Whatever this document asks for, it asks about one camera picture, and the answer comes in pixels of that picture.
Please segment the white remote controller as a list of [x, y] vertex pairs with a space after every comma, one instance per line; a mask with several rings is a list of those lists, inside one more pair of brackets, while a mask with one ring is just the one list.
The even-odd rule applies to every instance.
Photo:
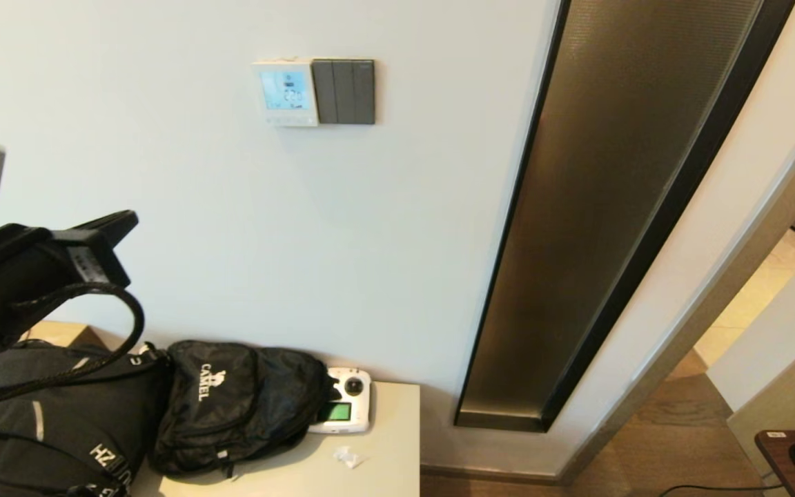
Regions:
[[370, 375], [349, 367], [331, 367], [328, 374], [333, 384], [331, 399], [318, 411], [308, 431], [346, 435], [369, 430], [373, 392]]

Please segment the black Camel backpack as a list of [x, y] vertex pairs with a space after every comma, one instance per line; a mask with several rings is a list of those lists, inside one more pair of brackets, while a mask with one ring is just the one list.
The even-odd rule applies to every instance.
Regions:
[[292, 449], [335, 398], [327, 365], [285, 347], [182, 340], [167, 348], [173, 387], [150, 466], [171, 478], [234, 466]]

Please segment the black backpack with grey stripes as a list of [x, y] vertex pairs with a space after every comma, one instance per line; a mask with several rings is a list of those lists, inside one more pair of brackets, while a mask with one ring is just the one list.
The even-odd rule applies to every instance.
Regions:
[[173, 383], [146, 343], [63, 386], [0, 402], [0, 497], [128, 497]]

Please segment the grey door frame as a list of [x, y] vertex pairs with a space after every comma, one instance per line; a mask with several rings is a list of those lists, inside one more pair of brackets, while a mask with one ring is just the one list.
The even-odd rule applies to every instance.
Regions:
[[783, 233], [795, 222], [795, 158], [783, 178], [777, 182], [749, 226], [741, 233], [737, 244], [717, 266], [713, 277], [698, 293], [665, 342], [643, 364], [625, 394], [610, 409], [605, 420], [571, 457], [559, 473], [556, 484], [568, 487], [593, 462], [612, 438], [643, 406], [650, 394], [657, 390], [676, 365], [693, 349], [720, 312], [742, 289], [749, 277], [763, 263], [769, 252], [781, 240]]

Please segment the white wall thermostat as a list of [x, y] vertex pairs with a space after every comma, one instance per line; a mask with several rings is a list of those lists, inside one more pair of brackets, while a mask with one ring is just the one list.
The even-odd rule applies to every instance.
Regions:
[[251, 66], [259, 84], [262, 116], [269, 126], [316, 127], [320, 123], [312, 59], [263, 59]]

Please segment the beige cabinet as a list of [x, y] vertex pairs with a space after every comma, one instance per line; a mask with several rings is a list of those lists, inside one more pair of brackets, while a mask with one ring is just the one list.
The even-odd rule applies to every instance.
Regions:
[[[130, 497], [419, 497], [420, 387], [373, 381], [369, 430], [311, 432], [293, 449], [220, 471], [168, 478], [142, 469]], [[348, 469], [333, 453], [350, 446], [367, 457]]]

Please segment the grey wall light switch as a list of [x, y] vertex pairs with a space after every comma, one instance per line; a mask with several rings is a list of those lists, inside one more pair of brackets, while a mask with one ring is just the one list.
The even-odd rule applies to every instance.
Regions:
[[318, 122], [375, 125], [375, 69], [373, 59], [313, 59], [311, 72]]

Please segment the light wooden desk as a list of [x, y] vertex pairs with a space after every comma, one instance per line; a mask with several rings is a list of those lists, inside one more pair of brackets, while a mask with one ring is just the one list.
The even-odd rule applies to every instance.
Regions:
[[35, 324], [19, 338], [20, 342], [26, 340], [42, 340], [58, 347], [94, 346], [108, 351], [97, 330], [92, 325], [82, 323], [44, 320]]

